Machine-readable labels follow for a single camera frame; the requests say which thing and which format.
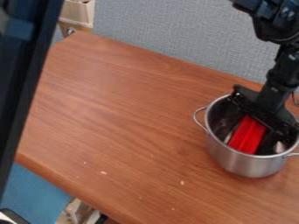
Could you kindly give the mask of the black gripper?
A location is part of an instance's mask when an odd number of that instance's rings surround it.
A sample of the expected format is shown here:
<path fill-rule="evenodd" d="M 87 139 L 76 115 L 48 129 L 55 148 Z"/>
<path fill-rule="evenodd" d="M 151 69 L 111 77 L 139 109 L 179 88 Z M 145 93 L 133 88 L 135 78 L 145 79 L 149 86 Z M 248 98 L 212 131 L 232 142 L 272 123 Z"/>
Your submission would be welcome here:
<path fill-rule="evenodd" d="M 299 133 L 298 121 L 286 108 L 286 102 L 298 87 L 299 83 L 276 80 L 267 80 L 260 91 L 235 85 L 231 101 L 220 99 L 213 108 L 212 131 L 217 139 L 223 143 L 228 142 L 228 135 L 240 119 L 239 136 L 264 136 L 256 154 L 266 156 L 283 153 L 283 136 Z"/>

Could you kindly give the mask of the dark blue arm link foreground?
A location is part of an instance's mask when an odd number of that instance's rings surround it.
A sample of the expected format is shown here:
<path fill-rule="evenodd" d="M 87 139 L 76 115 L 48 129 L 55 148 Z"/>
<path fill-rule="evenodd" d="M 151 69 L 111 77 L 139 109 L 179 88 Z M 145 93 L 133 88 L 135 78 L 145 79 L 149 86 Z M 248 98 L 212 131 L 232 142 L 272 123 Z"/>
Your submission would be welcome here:
<path fill-rule="evenodd" d="M 0 199 L 64 0 L 0 0 Z"/>

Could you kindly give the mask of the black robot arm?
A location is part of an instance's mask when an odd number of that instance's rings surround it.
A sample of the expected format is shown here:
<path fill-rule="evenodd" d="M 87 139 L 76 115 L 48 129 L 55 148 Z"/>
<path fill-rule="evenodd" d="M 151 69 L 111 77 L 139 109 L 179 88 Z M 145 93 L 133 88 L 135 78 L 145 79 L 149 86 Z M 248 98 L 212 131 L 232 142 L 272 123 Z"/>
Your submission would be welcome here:
<path fill-rule="evenodd" d="M 227 145 L 248 155 L 271 155 L 299 136 L 299 123 L 286 108 L 299 88 L 299 0 L 229 1 L 250 15 L 256 38 L 279 49 L 262 89 L 236 85 L 228 96 L 240 118 Z"/>

